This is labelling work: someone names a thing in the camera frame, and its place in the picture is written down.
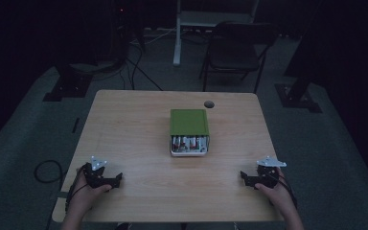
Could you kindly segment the green drawer box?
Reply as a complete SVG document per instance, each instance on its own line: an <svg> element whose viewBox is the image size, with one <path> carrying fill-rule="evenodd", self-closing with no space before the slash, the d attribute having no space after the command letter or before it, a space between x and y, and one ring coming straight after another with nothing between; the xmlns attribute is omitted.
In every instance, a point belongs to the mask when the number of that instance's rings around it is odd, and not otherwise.
<svg viewBox="0 0 368 230"><path fill-rule="evenodd" d="M172 109L170 118L171 136L209 136L205 109Z"/></svg>

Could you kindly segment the person's right hand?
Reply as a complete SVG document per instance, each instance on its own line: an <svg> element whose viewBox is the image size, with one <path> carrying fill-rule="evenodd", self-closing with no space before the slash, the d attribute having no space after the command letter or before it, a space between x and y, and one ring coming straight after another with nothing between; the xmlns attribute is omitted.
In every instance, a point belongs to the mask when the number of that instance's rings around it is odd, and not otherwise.
<svg viewBox="0 0 368 230"><path fill-rule="evenodd" d="M256 187L257 190L262 192L283 215L291 214L296 208L290 194L290 188L280 168L277 169L277 172L280 177L274 188L268 188L260 183L258 183Z"/></svg>

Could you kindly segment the black folding chair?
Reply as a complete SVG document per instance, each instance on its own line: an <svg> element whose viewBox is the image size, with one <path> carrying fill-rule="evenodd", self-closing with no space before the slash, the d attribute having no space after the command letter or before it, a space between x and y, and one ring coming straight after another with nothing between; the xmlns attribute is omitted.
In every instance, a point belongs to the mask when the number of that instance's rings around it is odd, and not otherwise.
<svg viewBox="0 0 368 230"><path fill-rule="evenodd" d="M218 23L208 39L199 74L203 79L202 90L206 90L210 73L242 74L243 81L250 72L257 72L253 88L253 93L256 94L267 51L274 45L278 36L278 28L272 23Z"/></svg>

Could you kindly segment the white desk frame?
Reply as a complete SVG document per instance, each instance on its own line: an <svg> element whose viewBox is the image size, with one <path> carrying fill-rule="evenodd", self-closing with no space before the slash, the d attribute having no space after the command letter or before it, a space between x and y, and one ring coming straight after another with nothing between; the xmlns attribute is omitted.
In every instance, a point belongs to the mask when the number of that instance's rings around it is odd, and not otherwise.
<svg viewBox="0 0 368 230"><path fill-rule="evenodd" d="M181 1L177 0L175 44L172 65L179 66L181 63L181 37L183 27L214 27L225 20L236 20L241 22L253 22L260 0L252 0L249 13L240 12L212 12L212 11L185 11L181 9Z"/></svg>

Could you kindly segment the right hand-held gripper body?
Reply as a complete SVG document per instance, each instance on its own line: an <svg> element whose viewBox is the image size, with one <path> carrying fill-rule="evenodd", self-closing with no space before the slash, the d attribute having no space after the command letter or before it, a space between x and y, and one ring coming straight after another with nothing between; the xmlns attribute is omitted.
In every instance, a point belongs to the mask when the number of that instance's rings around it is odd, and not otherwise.
<svg viewBox="0 0 368 230"><path fill-rule="evenodd" d="M257 173L258 176L253 182L253 186L258 183L265 185L268 188L274 188L279 181L278 168L284 168L287 163L278 160L277 158L272 158L267 156L264 159L257 160Z"/></svg>

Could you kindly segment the person's left hand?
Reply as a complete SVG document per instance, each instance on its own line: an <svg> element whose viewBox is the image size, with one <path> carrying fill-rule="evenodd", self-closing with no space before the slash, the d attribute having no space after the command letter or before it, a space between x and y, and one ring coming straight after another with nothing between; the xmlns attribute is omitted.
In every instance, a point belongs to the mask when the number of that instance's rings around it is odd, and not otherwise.
<svg viewBox="0 0 368 230"><path fill-rule="evenodd" d="M85 214L92 208L95 201L110 188L109 185L92 188L87 184L84 175L80 174L72 192L68 212L70 214Z"/></svg>

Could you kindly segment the dark equipment rack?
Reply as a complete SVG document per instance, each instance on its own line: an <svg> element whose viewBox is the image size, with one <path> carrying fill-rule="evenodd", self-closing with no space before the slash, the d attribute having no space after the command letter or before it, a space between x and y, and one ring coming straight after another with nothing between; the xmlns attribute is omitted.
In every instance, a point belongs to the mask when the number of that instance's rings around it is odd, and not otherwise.
<svg viewBox="0 0 368 230"><path fill-rule="evenodd" d="M111 46L109 56L115 66L120 66L127 58L130 15L127 0L109 0Z"/></svg>

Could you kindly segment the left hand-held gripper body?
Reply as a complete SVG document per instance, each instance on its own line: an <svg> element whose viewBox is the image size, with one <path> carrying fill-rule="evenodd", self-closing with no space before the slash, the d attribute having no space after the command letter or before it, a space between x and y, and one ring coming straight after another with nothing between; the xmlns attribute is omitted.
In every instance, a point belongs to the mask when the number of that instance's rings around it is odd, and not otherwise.
<svg viewBox="0 0 368 230"><path fill-rule="evenodd" d="M83 165L82 171L87 184L92 188L98 188L102 185L111 185L111 178L104 178L104 166L107 164L106 160L91 157L91 161Z"/></svg>

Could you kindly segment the pile of white sachets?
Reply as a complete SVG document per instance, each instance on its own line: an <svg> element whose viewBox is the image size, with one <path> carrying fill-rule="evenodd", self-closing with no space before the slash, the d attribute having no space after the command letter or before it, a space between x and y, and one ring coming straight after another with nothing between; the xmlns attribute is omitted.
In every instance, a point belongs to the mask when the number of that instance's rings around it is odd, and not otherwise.
<svg viewBox="0 0 368 230"><path fill-rule="evenodd" d="M208 136L173 136L172 152L206 152L208 150Z"/></svg>

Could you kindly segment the black stand with base plate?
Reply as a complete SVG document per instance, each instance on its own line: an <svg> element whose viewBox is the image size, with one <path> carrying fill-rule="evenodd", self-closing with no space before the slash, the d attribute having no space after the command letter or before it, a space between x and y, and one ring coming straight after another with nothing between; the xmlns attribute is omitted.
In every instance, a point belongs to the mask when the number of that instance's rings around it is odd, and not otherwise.
<svg viewBox="0 0 368 230"><path fill-rule="evenodd" d="M299 39L299 45L292 56L285 75L295 77L293 84L276 83L275 88L283 107L306 108L311 113L321 113L322 110L309 91L309 85L315 79L315 50L311 47L312 36L310 25L317 14L322 0L294 0L294 25L292 37Z"/></svg>
<svg viewBox="0 0 368 230"><path fill-rule="evenodd" d="M43 101L60 102L63 98L84 98L93 76L80 73L69 64L58 64L56 69L58 80L52 91L45 94Z"/></svg>

